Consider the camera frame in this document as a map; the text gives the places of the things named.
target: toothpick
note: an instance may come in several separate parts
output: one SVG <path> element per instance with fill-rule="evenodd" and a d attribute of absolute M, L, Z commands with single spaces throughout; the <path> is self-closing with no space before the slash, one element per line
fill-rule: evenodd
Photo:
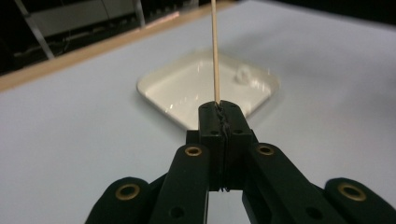
<path fill-rule="evenodd" d="M 213 42 L 213 72 L 215 101 L 220 103 L 220 87 L 219 87 L 219 57 L 218 57 L 218 27 L 216 17 L 216 0 L 212 0 L 212 42 Z"/>

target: white plate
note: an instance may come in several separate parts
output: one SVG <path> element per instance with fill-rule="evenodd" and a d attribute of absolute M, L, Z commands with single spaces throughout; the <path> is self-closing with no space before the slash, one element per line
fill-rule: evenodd
<path fill-rule="evenodd" d="M 276 77 L 219 54 L 220 99 L 239 105 L 247 117 L 278 88 Z M 138 91 L 189 130 L 198 128 L 198 106 L 214 101 L 211 50 L 195 51 L 142 77 Z"/>

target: black mechanical linkage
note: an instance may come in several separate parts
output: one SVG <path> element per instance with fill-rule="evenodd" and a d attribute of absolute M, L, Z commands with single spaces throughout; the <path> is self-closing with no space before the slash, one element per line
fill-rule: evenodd
<path fill-rule="evenodd" d="M 114 182 L 86 223 L 206 223 L 208 192 L 242 190 L 251 223 L 396 223 L 396 211 L 363 184 L 336 178 L 311 184 L 283 152 L 259 143 L 239 106 L 199 107 L 199 130 L 187 131 L 166 175 L 151 184 Z"/>

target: white tray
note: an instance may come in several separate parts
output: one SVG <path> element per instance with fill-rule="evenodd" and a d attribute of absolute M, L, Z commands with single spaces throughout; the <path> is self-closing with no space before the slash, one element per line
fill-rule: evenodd
<path fill-rule="evenodd" d="M 198 106 L 214 101 L 211 50 L 195 51 L 144 77 L 138 91 L 188 130 L 198 128 Z M 245 117 L 278 88 L 276 77 L 254 65 L 219 54 L 220 99 L 241 107 Z"/>

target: white table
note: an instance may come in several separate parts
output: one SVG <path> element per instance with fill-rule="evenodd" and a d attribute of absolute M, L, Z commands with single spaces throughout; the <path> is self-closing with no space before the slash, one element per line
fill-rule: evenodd
<path fill-rule="evenodd" d="M 314 184 L 344 176 L 396 206 L 396 30 L 245 2 L 219 13 L 219 50 L 271 69 L 280 91 L 249 119 Z M 113 181 L 164 174 L 185 131 L 136 81 L 209 48 L 210 18 L 0 93 L 0 223 L 82 223 Z M 241 193 L 211 193 L 208 223 L 248 223 Z"/>

